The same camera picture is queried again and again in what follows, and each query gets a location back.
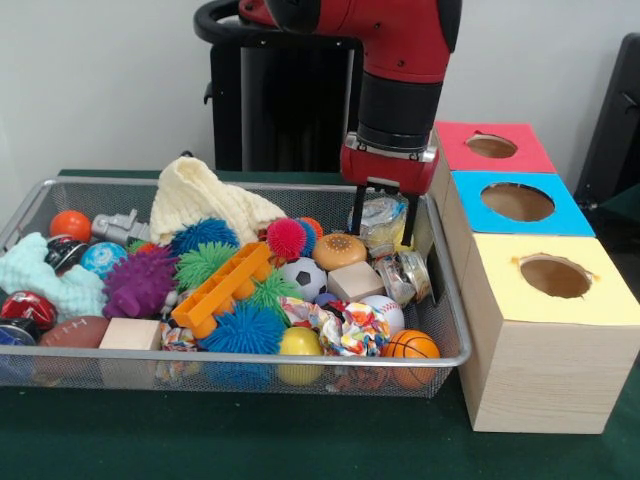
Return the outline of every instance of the wire basket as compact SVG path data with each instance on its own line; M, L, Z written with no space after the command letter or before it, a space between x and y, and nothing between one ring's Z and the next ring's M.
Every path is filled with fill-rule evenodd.
M271 200L291 217L316 218L325 231L345 229L355 192L335 186L237 185ZM49 222L63 210L79 210L93 218L135 208L139 218L148 219L156 190L155 180L44 181L0 233L1 252L29 233L47 235ZM471 342L442 225L429 196L418 208L414 242L427 261L434 297L404 309L406 328L429 334L440 349L439 359L0 346L0 385L433 397L451 369L469 358ZM398 378L407 375L417 379L417 388L401 386L406 382L399 383ZM302 386L281 380L292 376L317 379Z

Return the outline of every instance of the white wall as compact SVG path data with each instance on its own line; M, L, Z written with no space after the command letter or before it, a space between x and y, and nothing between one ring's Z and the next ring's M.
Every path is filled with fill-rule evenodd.
M205 0L0 2L0 225L60 168L212 161ZM573 187L637 0L465 0L439 117L534 124Z

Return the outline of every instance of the red box top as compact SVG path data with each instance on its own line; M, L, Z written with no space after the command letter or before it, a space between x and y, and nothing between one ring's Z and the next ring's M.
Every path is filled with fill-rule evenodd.
M528 124L436 122L451 170L556 173Z

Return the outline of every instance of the circular hole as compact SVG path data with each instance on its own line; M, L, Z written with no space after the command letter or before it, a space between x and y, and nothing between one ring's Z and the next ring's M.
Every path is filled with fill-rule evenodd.
M538 222L556 209L546 193L518 183L490 185L482 191L482 201L494 212L518 222Z
M565 258L529 257L520 263L520 272L529 285L552 297L581 297L591 287L584 269Z
M472 152L487 158L509 158L518 151L515 143L497 135L476 133L467 140L467 146Z

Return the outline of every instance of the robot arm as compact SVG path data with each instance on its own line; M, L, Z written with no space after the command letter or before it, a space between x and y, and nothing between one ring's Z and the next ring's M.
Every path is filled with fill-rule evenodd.
M428 148L462 0L266 0L288 31L351 36L364 45L357 133L347 135L341 165L358 185L352 229L359 233L368 186L409 199L409 244L418 197L431 183L437 152Z

